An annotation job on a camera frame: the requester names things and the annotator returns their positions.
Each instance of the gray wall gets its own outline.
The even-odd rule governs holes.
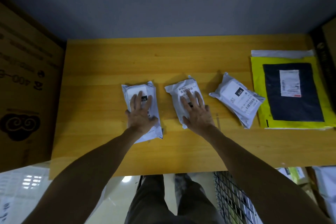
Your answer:
[[[61,39],[306,33],[336,0],[12,0]]]

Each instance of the poly mailer bag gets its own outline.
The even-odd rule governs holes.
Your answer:
[[[183,116],[185,116],[186,118],[189,119],[189,113],[183,107],[180,98],[184,97],[187,100],[188,105],[190,105],[191,107],[193,107],[190,99],[187,96],[187,90],[189,90],[190,93],[194,97],[196,97],[195,96],[195,91],[197,91],[201,95],[201,98],[203,100],[202,94],[200,92],[200,89],[199,89],[199,87],[197,85],[196,80],[194,78],[191,78],[191,76],[188,76],[188,77],[189,77],[189,79],[187,79],[187,80],[178,82],[178,83],[173,84],[173,85],[165,86],[166,92],[168,92],[171,95],[172,99],[173,99],[173,105],[174,105],[174,108],[175,108],[178,120],[180,121],[180,123],[182,124],[182,127],[184,129],[187,128],[187,125],[185,125],[183,123]]]
[[[159,109],[158,109],[158,103],[156,100],[156,88],[152,82],[148,82],[147,84],[141,84],[141,85],[135,85],[135,86],[127,86],[122,85],[121,86],[124,93],[124,99],[127,104],[127,108],[129,111],[131,111],[130,102],[132,97],[135,94],[138,94],[140,91],[142,91],[142,98],[141,98],[141,106],[145,105],[145,103],[148,100],[148,97],[152,96],[152,104],[150,108],[147,111],[148,117],[157,117],[158,123],[153,126],[149,132],[147,132],[145,135],[143,135],[139,140],[137,140],[135,143],[140,143],[148,140],[152,140],[154,138],[163,138],[162,134],[162,128],[160,123],[160,117],[159,117]]]
[[[237,115],[245,128],[250,128],[259,106],[265,100],[264,97],[248,90],[228,73],[223,75],[222,83],[215,92],[209,94],[217,98],[234,114]]]

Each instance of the person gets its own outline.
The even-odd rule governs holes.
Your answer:
[[[184,123],[216,150],[264,224],[330,223],[299,186],[220,132],[199,93],[195,92],[196,97],[190,92],[187,94],[193,107],[181,99],[190,116],[189,119],[183,117]],[[124,133],[65,168],[23,224],[86,222],[127,151],[158,121],[156,117],[147,116],[151,96],[143,107],[141,96],[139,92],[131,99],[131,112],[126,111],[128,128]],[[163,176],[144,176],[125,223],[224,223],[198,183],[186,174],[176,175],[175,182],[177,216],[168,210],[164,201]]]

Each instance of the barcode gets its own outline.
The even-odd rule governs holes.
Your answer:
[[[245,106],[246,109],[249,109],[249,107],[254,103],[255,99],[252,98],[252,100]]]
[[[187,90],[188,91],[191,91],[193,88],[192,87],[190,87],[190,88],[187,88],[187,89],[185,89],[185,90],[180,90],[181,91],[181,93],[183,93],[183,92],[187,92]]]

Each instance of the gray pants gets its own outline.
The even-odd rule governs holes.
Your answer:
[[[163,175],[147,175],[129,207],[125,224],[218,223],[225,224],[202,186],[187,174],[175,175],[177,216],[167,207]]]

